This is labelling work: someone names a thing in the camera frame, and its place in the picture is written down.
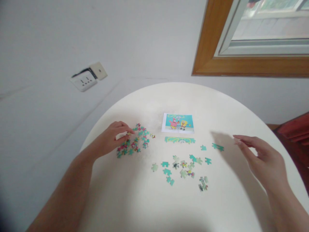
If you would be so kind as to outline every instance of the window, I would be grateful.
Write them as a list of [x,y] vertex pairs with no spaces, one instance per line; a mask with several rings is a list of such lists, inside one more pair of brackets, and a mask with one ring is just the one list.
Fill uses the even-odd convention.
[[309,76],[309,0],[209,0],[193,75]]

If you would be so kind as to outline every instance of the wall socket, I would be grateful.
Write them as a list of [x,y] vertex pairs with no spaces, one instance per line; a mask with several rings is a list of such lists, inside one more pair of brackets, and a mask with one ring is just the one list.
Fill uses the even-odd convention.
[[78,88],[81,92],[86,91],[91,86],[97,83],[97,80],[94,79],[94,76],[89,71],[82,72],[74,77],[70,78],[70,81]]

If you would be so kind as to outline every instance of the puzzle box picture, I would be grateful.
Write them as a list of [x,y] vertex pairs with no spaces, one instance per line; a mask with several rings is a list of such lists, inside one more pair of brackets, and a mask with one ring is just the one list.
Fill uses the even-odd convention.
[[164,113],[162,132],[194,134],[192,115]]

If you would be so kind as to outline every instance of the forearm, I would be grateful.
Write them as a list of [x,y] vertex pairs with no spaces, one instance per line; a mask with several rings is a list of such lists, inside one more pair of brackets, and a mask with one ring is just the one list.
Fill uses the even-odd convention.
[[94,159],[85,149],[71,163],[27,231],[76,231],[85,207]]
[[267,191],[267,195],[279,232],[308,230],[309,216],[289,185],[276,191]]

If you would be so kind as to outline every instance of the electrical outlet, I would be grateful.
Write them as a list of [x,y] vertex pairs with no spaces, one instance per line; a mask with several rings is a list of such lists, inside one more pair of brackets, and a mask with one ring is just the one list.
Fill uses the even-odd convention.
[[79,75],[70,78],[70,81],[78,88],[81,92],[86,91],[91,86],[97,83],[94,76],[89,71],[82,72]]
[[90,65],[90,68],[99,80],[107,77],[107,73],[105,72],[100,62]]

